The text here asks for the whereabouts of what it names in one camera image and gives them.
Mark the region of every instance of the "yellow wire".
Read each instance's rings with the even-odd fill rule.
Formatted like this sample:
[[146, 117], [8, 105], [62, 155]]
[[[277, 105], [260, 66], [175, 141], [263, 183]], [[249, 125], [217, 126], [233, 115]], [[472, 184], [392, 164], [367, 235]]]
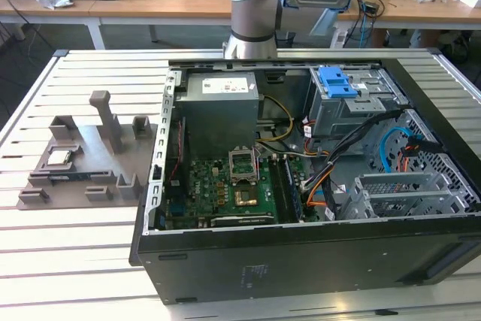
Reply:
[[260, 138], [260, 139], [258, 139], [257, 141], [261, 141], [261, 142], [273, 142], [273, 141], [278, 141], [278, 140], [280, 140], [280, 139], [283, 139], [283, 138], [287, 137], [288, 135], [291, 134], [292, 129], [294, 128], [294, 122], [292, 121], [292, 116], [291, 116], [291, 114], [289, 113], [289, 111], [287, 110], [287, 108], [284, 107], [284, 106], [280, 103], [280, 101], [278, 101], [277, 99], [271, 97], [270, 95], [264, 95], [264, 98], [270, 99], [270, 100], [273, 101], [275, 104], [277, 104], [279, 107], [281, 107], [284, 112], [286, 112], [287, 117], [289, 118], [289, 127], [288, 127], [286, 133], [284, 133], [283, 135], [278, 135], [277, 137], [271, 137], [271, 138]]

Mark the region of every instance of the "gray power supply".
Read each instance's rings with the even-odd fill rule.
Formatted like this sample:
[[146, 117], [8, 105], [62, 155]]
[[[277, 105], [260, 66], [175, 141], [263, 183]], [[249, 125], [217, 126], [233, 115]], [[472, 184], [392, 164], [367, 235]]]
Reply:
[[254, 73], [191, 74], [187, 84], [176, 108], [186, 118], [191, 154], [212, 159], [235, 147], [252, 149], [259, 108]]

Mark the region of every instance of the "green circuit board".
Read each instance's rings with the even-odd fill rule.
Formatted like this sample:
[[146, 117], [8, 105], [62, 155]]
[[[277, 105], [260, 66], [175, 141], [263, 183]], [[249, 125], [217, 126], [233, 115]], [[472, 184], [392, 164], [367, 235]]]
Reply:
[[[300, 159], [289, 160], [296, 182], [304, 178], [304, 166]], [[240, 164], [236, 171], [246, 173], [252, 171], [252, 166]], [[228, 159], [194, 160], [189, 166], [189, 194], [183, 209], [173, 214], [173, 206], [168, 217], [173, 220], [174, 229], [198, 228], [198, 221], [203, 217], [212, 218], [225, 216], [272, 216], [277, 221], [276, 204], [272, 190], [272, 180], [269, 173], [268, 160], [259, 158], [259, 171], [256, 185], [244, 183], [251, 193], [240, 192], [239, 185], [231, 183]], [[255, 199], [256, 204], [238, 205], [240, 195], [246, 199]]]

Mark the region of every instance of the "floor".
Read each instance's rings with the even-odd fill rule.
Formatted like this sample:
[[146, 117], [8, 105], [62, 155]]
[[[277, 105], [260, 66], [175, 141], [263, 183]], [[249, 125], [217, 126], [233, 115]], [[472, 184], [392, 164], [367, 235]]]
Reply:
[[[53, 50], [32, 28], [27, 26], [24, 41], [7, 41], [0, 47], [0, 128], [7, 122], [11, 113], [28, 92], [44, 66], [53, 54]], [[159, 26], [158, 43], [150, 41], [146, 26], [104, 26], [107, 49], [219, 49], [228, 39], [230, 28], [227, 26]], [[93, 44], [85, 26], [42, 25], [40, 33], [55, 49], [85, 50], [93, 49]], [[390, 34], [389, 47], [409, 47], [410, 36], [399, 31]], [[294, 47], [328, 47], [331, 37], [308, 37], [297, 35]], [[347, 47], [358, 47], [357, 41], [349, 41]], [[468, 60], [458, 68], [473, 81], [481, 71], [479, 54], [481, 54], [481, 36], [475, 34], [470, 42]]]

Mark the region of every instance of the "white label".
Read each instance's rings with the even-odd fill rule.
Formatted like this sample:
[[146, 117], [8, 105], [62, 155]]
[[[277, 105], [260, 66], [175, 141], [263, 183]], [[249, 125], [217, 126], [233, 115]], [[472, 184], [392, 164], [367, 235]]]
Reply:
[[351, 84], [351, 87], [353, 89], [367, 89], [367, 87], [364, 83], [353, 83], [353, 84]]
[[50, 176], [49, 179], [50, 180], [70, 180], [68, 176]]
[[336, 187], [336, 189], [333, 191], [333, 193], [346, 193], [346, 185], [340, 184], [339, 188]]
[[202, 93], [248, 93], [247, 78], [208, 78], [202, 81]]
[[328, 217], [328, 220], [334, 221], [334, 212], [332, 212], [328, 207], [325, 208], [325, 216]]
[[308, 137], [308, 138], [313, 137], [310, 126], [304, 126], [304, 137]]

